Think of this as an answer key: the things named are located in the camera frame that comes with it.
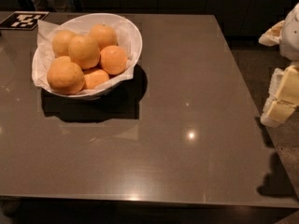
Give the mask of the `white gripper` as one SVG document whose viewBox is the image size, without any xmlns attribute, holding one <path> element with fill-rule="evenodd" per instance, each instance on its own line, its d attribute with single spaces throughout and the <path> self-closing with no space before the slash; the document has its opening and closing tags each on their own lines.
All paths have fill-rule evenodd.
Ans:
<svg viewBox="0 0 299 224">
<path fill-rule="evenodd" d="M 283 57 L 298 61 L 299 3 L 290 11 L 285 21 L 279 21 L 262 34 L 259 43 L 268 47 L 279 44 Z M 291 64 L 284 70 L 276 68 L 271 76 L 268 93 L 260 122 L 267 127 L 278 127 L 299 106 L 299 65 Z"/>
</svg>

